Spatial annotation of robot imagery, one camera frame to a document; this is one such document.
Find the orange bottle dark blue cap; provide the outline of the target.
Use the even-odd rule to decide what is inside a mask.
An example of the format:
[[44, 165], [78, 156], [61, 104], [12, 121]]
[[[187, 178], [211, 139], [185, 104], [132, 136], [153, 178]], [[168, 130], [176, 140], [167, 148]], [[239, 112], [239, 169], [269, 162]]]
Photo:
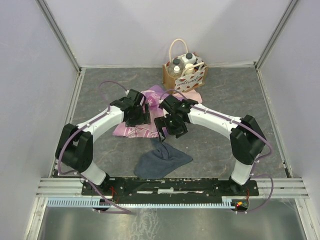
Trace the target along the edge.
[[197, 72], [197, 71], [200, 70], [204, 65], [205, 65], [204, 62], [197, 63], [197, 64], [194, 66], [194, 70]]

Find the burlap watermelon canvas bag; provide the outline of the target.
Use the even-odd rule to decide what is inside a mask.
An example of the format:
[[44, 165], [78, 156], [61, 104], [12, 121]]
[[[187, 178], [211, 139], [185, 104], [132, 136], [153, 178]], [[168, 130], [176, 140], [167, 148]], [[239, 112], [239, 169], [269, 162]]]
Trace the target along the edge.
[[185, 65], [181, 62], [182, 66], [183, 66], [183, 69], [181, 71], [181, 76], [180, 77], [172, 77], [172, 72], [168, 73], [169, 62], [171, 62], [174, 58], [178, 58], [181, 61], [181, 57], [182, 57], [182, 55], [179, 55], [179, 56], [172, 55], [173, 46], [177, 42], [181, 42], [184, 45], [185, 53], [182, 55], [185, 55], [187, 53], [193, 53], [196, 56], [196, 62], [193, 64], [194, 66], [196, 64], [201, 63], [201, 62], [204, 62], [203, 59], [201, 57], [199, 57], [196, 53], [190, 52], [188, 50], [188, 46], [183, 39], [177, 38], [171, 43], [171, 45], [169, 47], [169, 52], [168, 52], [169, 61], [162, 65], [162, 83], [167, 90], [174, 89], [179, 92], [189, 92], [189, 91], [194, 90], [196, 88], [199, 88], [205, 84], [205, 80], [207, 77], [209, 67], [204, 62], [204, 66], [201, 69], [199, 69], [198, 71], [195, 71], [194, 74], [185, 75], [184, 74]]

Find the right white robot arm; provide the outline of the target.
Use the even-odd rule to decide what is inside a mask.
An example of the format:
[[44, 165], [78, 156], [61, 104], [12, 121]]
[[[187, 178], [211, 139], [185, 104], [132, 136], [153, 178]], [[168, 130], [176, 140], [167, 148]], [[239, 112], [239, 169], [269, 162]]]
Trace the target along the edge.
[[254, 117], [243, 118], [223, 114], [205, 107], [192, 99], [179, 100], [168, 95], [159, 101], [164, 116], [154, 119], [159, 140], [167, 135], [179, 138], [188, 132], [187, 124], [199, 125], [217, 132], [230, 140], [236, 159], [229, 182], [229, 191], [236, 196], [247, 190], [247, 181], [255, 160], [266, 145], [266, 138]]

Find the dark blue towel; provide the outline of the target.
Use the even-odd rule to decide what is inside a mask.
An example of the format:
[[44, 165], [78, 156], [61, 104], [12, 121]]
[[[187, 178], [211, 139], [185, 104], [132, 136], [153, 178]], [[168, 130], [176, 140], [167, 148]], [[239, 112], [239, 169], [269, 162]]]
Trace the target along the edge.
[[172, 147], [158, 138], [151, 138], [154, 147], [144, 153], [134, 168], [134, 174], [141, 179], [162, 179], [177, 168], [190, 163], [193, 157]]

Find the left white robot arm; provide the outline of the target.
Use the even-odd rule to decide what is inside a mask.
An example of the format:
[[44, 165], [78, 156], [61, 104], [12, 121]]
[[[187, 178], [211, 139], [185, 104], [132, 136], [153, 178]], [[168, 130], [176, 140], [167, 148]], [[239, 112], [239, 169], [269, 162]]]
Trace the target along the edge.
[[120, 123], [127, 127], [151, 123], [149, 104], [143, 93], [130, 89], [126, 96], [112, 101], [91, 119], [77, 125], [66, 124], [55, 152], [58, 174], [78, 174], [93, 183], [95, 192], [106, 195], [111, 187], [110, 176], [93, 162], [94, 143]]

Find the pink purple cloth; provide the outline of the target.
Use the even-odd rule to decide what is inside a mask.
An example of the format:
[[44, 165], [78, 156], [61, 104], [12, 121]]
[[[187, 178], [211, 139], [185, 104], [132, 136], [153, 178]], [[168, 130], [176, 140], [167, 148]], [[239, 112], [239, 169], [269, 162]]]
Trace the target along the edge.
[[164, 89], [157, 84], [148, 90], [142, 91], [149, 105], [150, 124], [136, 125], [133, 127], [126, 126], [125, 123], [122, 122], [115, 128], [112, 135], [127, 138], [157, 138], [159, 135], [154, 119], [164, 115], [163, 110], [159, 108], [159, 100], [164, 92]]

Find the white square bottle grey cap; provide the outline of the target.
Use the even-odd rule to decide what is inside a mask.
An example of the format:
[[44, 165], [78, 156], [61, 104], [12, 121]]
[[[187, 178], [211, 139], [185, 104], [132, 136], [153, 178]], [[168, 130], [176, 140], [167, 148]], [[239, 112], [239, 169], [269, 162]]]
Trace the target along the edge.
[[188, 52], [188, 53], [182, 55], [180, 60], [184, 65], [186, 65], [186, 64], [194, 65], [195, 62], [197, 61], [197, 58], [193, 53]]

